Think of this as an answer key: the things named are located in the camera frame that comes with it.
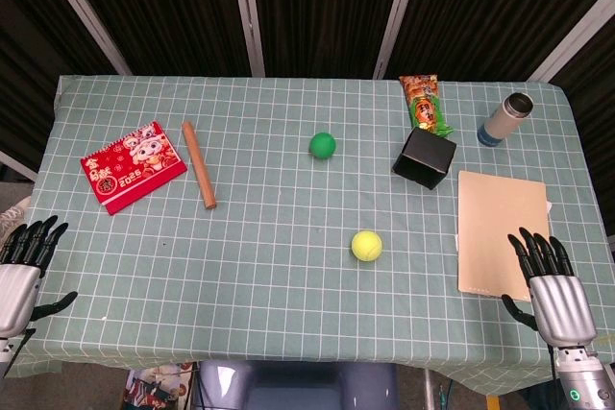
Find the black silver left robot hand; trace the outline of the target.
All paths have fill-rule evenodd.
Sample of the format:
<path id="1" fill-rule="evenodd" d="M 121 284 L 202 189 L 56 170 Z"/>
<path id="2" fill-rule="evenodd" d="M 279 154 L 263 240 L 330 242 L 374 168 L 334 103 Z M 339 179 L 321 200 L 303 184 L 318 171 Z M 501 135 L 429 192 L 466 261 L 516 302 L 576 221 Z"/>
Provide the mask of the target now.
<path id="1" fill-rule="evenodd" d="M 53 215 L 30 226 L 22 224 L 1 247 L 1 338 L 8 340 L 29 323 L 57 314 L 78 296 L 72 291 L 51 304 L 36 305 L 38 291 L 54 256 L 66 223 Z"/>

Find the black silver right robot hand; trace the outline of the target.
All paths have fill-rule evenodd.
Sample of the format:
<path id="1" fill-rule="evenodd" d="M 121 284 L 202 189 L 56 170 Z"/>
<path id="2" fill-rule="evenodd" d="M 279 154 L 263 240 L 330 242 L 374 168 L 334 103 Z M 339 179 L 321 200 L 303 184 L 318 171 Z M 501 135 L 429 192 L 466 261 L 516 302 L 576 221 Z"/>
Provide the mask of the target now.
<path id="1" fill-rule="evenodd" d="M 594 318 L 569 255 L 555 237 L 519 228 L 520 237 L 508 235 L 517 255 L 533 312 L 523 312 L 508 295 L 501 295 L 507 312 L 538 332 L 545 343 L 559 349 L 589 345 L 597 336 Z"/>

